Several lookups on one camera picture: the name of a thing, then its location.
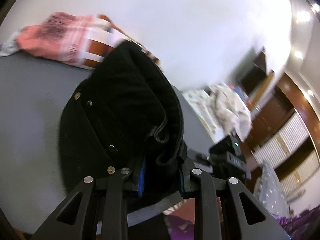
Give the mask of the black pants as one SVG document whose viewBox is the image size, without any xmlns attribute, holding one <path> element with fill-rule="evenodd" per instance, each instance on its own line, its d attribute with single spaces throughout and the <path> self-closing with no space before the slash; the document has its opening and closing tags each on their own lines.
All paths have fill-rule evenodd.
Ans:
<svg viewBox="0 0 320 240">
<path fill-rule="evenodd" d="M 66 192 L 142 165 L 132 208 L 155 204 L 179 189 L 187 146 L 179 99 L 155 62 L 133 42 L 112 50 L 75 89 L 60 119 L 60 167 Z"/>
</svg>

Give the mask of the white dotted bedding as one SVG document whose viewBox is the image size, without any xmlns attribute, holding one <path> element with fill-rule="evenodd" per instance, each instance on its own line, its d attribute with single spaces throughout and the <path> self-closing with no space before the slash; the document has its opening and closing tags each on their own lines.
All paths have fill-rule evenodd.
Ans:
<svg viewBox="0 0 320 240">
<path fill-rule="evenodd" d="M 252 127 L 251 112 L 240 96 L 222 83 L 204 89 L 182 92 L 213 142 L 228 135 L 238 136 L 244 142 Z"/>
</svg>

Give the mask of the brown wooden wardrobe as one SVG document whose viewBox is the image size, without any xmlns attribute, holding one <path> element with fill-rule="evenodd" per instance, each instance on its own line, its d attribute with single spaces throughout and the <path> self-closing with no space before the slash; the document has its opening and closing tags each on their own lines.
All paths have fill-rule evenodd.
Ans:
<svg viewBox="0 0 320 240">
<path fill-rule="evenodd" d="M 319 146 L 318 142 L 311 140 L 312 136 L 319 135 L 318 117 L 298 86 L 287 74 L 284 74 L 275 88 L 272 89 L 268 103 L 263 107 L 256 119 L 253 120 L 251 132 L 241 145 L 247 161 L 247 167 L 252 171 L 253 181 L 247 184 L 250 190 L 253 190 L 253 184 L 261 174 L 259 164 L 253 155 L 255 148 L 271 139 L 289 122 L 294 113 L 300 115 L 310 134 L 293 151 L 293 154 L 287 156 L 287 159 L 276 168 L 276 173 L 281 180 L 302 164 L 311 152 Z"/>
</svg>

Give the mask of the grey mesh mattress pad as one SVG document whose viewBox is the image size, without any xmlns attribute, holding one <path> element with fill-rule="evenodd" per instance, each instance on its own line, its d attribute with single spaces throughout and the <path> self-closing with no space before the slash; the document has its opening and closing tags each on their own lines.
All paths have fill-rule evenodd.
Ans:
<svg viewBox="0 0 320 240">
<path fill-rule="evenodd" d="M 1 58 L 1 210 L 32 234 L 65 198 L 61 113 L 89 70 L 16 53 Z"/>
</svg>

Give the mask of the pink checked pillow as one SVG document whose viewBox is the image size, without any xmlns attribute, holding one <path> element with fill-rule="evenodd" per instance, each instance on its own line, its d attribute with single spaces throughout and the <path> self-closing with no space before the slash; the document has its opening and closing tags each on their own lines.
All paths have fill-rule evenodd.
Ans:
<svg viewBox="0 0 320 240">
<path fill-rule="evenodd" d="M 157 65 L 159 59 L 118 28 L 107 16 L 73 16 L 55 12 L 39 25 L 25 27 L 18 48 L 29 54 L 93 70 L 124 41 L 137 44 Z"/>
</svg>

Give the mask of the light grey striped cloth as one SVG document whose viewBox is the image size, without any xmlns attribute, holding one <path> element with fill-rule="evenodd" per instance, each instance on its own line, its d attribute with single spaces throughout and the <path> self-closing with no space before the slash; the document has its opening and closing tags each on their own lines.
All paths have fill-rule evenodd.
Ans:
<svg viewBox="0 0 320 240">
<path fill-rule="evenodd" d="M 17 38 L 21 34 L 22 29 L 15 31 L 3 44 L 1 44 L 0 57 L 10 56 L 20 51 Z"/>
</svg>

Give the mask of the wall mirror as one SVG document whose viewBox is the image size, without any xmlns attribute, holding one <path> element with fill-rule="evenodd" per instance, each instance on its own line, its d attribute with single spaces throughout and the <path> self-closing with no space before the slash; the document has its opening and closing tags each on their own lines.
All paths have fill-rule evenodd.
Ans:
<svg viewBox="0 0 320 240">
<path fill-rule="evenodd" d="M 248 64 L 244 66 L 237 77 L 243 91 L 250 95 L 267 77 L 265 48 Z"/>
</svg>

